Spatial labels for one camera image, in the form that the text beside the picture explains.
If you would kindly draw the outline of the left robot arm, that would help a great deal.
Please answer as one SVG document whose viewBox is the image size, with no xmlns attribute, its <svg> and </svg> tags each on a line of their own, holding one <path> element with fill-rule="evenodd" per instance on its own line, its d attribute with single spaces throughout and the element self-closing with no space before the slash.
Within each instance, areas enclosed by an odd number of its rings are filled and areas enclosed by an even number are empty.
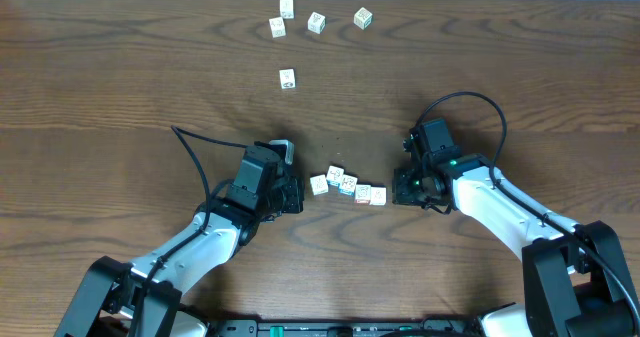
<svg viewBox="0 0 640 337">
<path fill-rule="evenodd" d="M 302 211 L 304 183 L 292 168 L 294 149 L 288 140 L 245 147 L 236 177 L 207 193 L 184 230 L 127 263 L 108 256 L 95 261 L 57 335 L 207 335 L 209 323 L 186 311 L 181 298 L 246 246 L 262 223 Z"/>
</svg>

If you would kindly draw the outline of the wooden block blue side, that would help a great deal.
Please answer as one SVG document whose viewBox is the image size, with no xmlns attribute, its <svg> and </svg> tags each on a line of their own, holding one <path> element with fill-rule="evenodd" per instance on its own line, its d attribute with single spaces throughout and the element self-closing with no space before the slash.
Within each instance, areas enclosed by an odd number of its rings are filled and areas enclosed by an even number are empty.
<svg viewBox="0 0 640 337">
<path fill-rule="evenodd" d="M 339 184 L 339 192 L 344 195 L 353 196 L 356 190 L 358 178 L 344 174 Z"/>
<path fill-rule="evenodd" d="M 331 186 L 339 187 L 343 181 L 344 169 L 331 165 L 326 173 L 326 181 Z"/>
</svg>

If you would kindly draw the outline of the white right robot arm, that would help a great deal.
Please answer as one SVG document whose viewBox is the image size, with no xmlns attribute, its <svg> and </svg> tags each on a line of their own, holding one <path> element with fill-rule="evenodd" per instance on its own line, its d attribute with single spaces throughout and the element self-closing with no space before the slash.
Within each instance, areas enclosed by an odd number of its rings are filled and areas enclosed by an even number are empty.
<svg viewBox="0 0 640 337">
<path fill-rule="evenodd" d="M 520 260 L 525 301 L 482 315 L 484 336 L 636 336 L 639 302 L 617 234 L 580 224 L 520 191 L 479 155 L 398 168 L 393 201 L 457 210 Z"/>
</svg>

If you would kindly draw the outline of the wooden block green side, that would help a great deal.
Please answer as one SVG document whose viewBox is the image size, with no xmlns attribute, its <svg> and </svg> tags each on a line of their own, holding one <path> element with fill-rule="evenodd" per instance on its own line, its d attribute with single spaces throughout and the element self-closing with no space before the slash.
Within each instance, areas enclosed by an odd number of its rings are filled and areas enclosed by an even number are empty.
<svg viewBox="0 0 640 337">
<path fill-rule="evenodd" d="M 314 196 L 325 194 L 329 186 L 325 175 L 317 175 L 310 178 L 310 185 Z"/>
</svg>

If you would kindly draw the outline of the wooden block snail letter Y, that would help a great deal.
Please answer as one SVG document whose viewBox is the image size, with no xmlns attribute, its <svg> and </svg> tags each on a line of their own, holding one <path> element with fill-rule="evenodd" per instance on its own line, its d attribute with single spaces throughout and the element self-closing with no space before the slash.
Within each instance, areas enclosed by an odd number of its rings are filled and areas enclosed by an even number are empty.
<svg viewBox="0 0 640 337">
<path fill-rule="evenodd" d="M 354 197 L 357 204 L 370 204 L 372 196 L 372 186 L 366 184 L 357 184 L 355 187 Z"/>
</svg>

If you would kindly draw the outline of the wooden block letter A green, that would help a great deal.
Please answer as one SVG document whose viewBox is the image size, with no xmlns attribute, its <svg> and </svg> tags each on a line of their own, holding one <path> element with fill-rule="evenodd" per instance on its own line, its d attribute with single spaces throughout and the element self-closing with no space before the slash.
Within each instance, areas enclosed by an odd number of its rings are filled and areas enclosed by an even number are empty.
<svg viewBox="0 0 640 337">
<path fill-rule="evenodd" d="M 370 205 L 384 206 L 387 202 L 387 189 L 385 187 L 372 187 Z"/>
</svg>

